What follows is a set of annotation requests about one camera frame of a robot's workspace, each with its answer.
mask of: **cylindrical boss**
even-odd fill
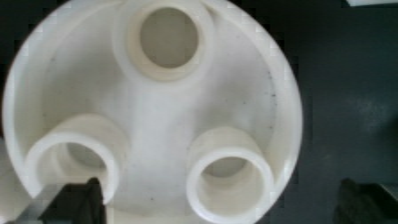
[[[272,170],[251,136],[230,127],[210,130],[189,151],[187,196],[198,215],[217,224],[255,223],[272,205],[272,190]]]
[[[123,130],[105,117],[70,118],[36,142],[27,155],[27,190],[36,197],[49,184],[86,183],[98,177],[111,202],[130,150]]]
[[[214,19],[201,0],[127,1],[112,30],[125,75],[136,80],[196,80],[216,55]]]

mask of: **round opening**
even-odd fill
[[[242,170],[246,163],[242,158],[224,158],[208,165],[205,173],[216,177],[232,177]]]
[[[217,177],[208,170],[223,164],[233,164],[232,161],[233,168],[240,164],[240,170],[230,176]],[[196,194],[210,213],[232,219],[253,214],[265,194],[265,179],[253,162],[237,157],[217,160],[205,168],[198,183]]]
[[[189,15],[175,8],[159,9],[141,28],[141,45],[152,62],[164,68],[182,67],[196,54],[200,35]]]
[[[72,153],[72,157],[79,163],[95,169],[105,169],[104,159],[100,158],[95,151],[77,143],[68,143],[66,147]]]
[[[86,183],[93,177],[105,176],[105,162],[95,151],[77,143],[54,145],[38,162],[41,184]]]

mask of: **dark background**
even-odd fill
[[[0,0],[0,82],[24,39],[65,1]],[[329,224],[340,181],[398,183],[398,7],[343,0],[233,1],[264,24],[304,103],[299,166],[262,220]]]

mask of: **white plastic part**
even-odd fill
[[[68,119],[29,151],[31,195],[40,195],[49,184],[86,183],[98,177],[107,204],[120,187],[128,149],[127,135],[102,116],[86,114]]]
[[[351,6],[381,5],[398,3],[398,0],[347,0]]]
[[[272,205],[274,175],[251,136],[230,127],[210,130],[189,153],[192,209],[212,223],[255,223]]]
[[[189,4],[191,0],[182,2],[182,8]],[[9,73],[4,129],[25,189],[34,187],[27,168],[33,146],[77,114],[107,117],[127,133],[132,142],[127,167],[107,205],[109,223],[116,224],[210,223],[187,197],[187,152],[207,130],[235,127],[256,140],[274,174],[271,203],[283,193],[297,163],[303,109],[281,49],[262,25],[230,1],[203,0],[192,4],[207,10],[216,35],[203,32],[203,38],[214,38],[214,44],[203,42],[205,48],[214,45],[214,53],[207,56],[205,52],[198,69],[185,76],[171,80],[150,77],[141,71],[146,68],[136,67],[128,51],[127,57],[118,54],[116,21],[127,16],[127,6],[137,13],[144,7],[143,4],[136,7],[134,0],[68,2],[27,39]],[[173,20],[189,17],[196,21],[194,11],[182,8]],[[141,21],[150,23],[160,12],[162,9]],[[194,24],[198,31],[210,29],[201,28],[203,22]],[[72,156],[72,163],[86,158],[77,154],[65,156]]]
[[[208,74],[216,31],[200,0],[128,0],[112,35],[118,63],[134,81],[143,78],[137,73],[159,81],[200,79]]]
[[[6,143],[0,139],[0,224],[6,224],[22,214],[31,197],[13,169]]]

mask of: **hole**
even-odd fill
[[[77,162],[91,168],[105,169],[104,160],[93,150],[77,143],[68,143],[66,147]]]
[[[205,173],[216,177],[233,176],[246,166],[246,160],[242,158],[224,158],[217,160],[207,167]]]
[[[235,162],[235,172],[230,176],[217,177],[208,173],[210,166]],[[224,216],[237,217],[256,209],[262,195],[265,194],[264,176],[251,161],[242,158],[226,158],[208,166],[198,187],[198,196],[208,211]]]
[[[178,9],[164,8],[148,16],[141,28],[141,45],[160,67],[176,68],[191,61],[200,45],[198,28]]]

